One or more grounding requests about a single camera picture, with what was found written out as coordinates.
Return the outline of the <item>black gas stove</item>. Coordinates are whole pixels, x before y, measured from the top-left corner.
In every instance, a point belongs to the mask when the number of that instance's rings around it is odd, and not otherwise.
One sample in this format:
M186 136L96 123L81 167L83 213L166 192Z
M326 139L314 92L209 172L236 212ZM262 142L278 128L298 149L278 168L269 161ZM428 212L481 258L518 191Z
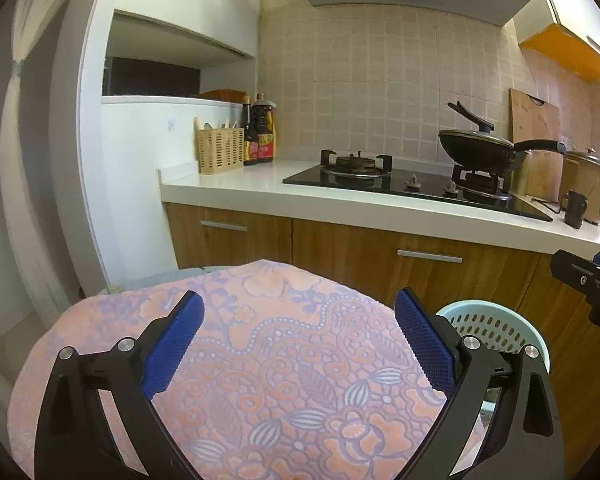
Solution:
M321 151L320 163L286 177L285 184L340 188L395 196L436 200L513 214L550 222L552 218L508 190L505 178L497 174L453 168L449 177L425 174L393 166L392 157L365 157L361 153L339 155Z

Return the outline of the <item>light blue perforated basket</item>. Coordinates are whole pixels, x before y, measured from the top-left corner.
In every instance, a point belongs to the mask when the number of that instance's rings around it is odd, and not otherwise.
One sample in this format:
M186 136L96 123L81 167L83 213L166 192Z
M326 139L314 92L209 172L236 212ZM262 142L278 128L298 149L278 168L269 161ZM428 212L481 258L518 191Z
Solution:
M540 332L522 315L494 302L478 299L455 301L437 315L446 318L460 336L474 336L490 349L518 353L535 346L550 372L550 352Z

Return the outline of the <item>black mug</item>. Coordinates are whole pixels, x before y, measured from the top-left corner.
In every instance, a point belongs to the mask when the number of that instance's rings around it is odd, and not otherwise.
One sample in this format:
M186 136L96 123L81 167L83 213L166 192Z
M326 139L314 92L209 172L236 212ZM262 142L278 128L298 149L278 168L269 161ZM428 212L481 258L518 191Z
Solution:
M586 196L577 191L569 190L562 196L560 206L565 211L565 224L573 229L580 230L586 208L588 208Z

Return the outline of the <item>wooden base cabinets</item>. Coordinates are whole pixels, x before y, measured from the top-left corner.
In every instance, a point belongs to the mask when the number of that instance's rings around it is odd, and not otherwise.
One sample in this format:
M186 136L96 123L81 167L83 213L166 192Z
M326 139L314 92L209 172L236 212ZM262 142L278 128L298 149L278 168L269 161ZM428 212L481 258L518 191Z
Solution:
M517 311L550 350L550 380L574 477L600 445L600 328L576 290L556 280L550 256L513 248L166 204L178 266L258 259L292 263L384 304L411 287L430 311L483 299Z

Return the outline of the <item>black frying pan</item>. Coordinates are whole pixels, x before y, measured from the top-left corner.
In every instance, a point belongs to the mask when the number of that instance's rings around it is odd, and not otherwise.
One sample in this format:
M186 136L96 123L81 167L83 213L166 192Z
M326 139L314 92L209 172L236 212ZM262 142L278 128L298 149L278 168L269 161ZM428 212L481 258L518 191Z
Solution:
M517 143L494 136L492 122L475 115L460 101L449 102L448 107L478 126L478 130L440 130L438 138L457 166L466 171L483 171L504 177L514 171L518 152L543 151L565 155L562 141L531 139Z

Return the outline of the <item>wooden cutting board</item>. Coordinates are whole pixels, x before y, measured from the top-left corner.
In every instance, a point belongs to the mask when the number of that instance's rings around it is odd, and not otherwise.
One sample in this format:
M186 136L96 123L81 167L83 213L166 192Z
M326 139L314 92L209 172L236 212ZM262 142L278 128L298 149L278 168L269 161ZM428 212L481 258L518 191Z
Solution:
M514 189L540 200L558 201L564 156L549 151L560 140L559 108L526 92L509 89L510 128L514 143L527 151L514 173Z

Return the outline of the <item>dark soy sauce bottle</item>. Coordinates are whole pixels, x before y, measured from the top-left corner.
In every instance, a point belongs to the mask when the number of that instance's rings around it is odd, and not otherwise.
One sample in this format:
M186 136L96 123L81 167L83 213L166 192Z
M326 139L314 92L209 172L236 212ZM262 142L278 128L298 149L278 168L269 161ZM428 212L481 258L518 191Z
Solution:
M259 161L259 135L253 127L251 100L248 94L242 98L242 130L244 130L244 165L252 166Z

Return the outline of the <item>orange white wall cabinet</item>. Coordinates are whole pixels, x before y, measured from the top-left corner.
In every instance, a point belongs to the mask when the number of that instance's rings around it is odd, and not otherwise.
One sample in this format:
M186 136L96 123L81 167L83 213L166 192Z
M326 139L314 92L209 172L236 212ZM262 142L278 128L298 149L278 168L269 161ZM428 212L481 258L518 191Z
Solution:
M531 0L514 24L522 48L587 82L600 81L600 8L594 0Z

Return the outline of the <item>pink floral tablecloth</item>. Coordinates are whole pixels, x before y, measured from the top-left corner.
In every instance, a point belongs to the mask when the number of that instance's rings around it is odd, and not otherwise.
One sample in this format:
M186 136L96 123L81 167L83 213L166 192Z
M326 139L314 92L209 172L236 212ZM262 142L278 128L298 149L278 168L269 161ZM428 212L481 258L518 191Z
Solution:
M24 471L58 351L106 351L188 290L204 300L204 322L154 405L204 478L391 479L442 409L388 304L259 260L87 298L61 315L10 398L10 452Z

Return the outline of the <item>steel pot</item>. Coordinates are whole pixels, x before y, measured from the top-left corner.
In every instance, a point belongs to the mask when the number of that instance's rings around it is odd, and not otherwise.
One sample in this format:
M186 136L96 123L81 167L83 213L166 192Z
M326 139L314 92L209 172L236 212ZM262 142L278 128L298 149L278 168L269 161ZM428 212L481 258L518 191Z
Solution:
M530 174L530 162L528 162L528 157L528 151L517 153L512 180L510 180L510 192L513 194L520 196L525 196L527 194Z

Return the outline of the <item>beige utensil basket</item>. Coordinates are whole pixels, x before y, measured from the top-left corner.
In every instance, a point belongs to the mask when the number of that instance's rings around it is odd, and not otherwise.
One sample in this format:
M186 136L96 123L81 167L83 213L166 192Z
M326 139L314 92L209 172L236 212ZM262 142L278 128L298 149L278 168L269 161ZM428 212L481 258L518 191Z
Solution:
M222 174L244 164L244 129L212 128L198 117L194 119L195 148L201 174Z

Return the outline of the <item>large sauce bottle red label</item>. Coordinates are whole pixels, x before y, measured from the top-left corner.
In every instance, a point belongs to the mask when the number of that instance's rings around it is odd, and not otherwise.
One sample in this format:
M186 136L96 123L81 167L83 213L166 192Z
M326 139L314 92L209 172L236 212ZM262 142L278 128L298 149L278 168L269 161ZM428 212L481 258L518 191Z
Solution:
M258 161L272 162L276 149L276 128L274 112L276 105L258 93L252 106L253 130L258 136Z

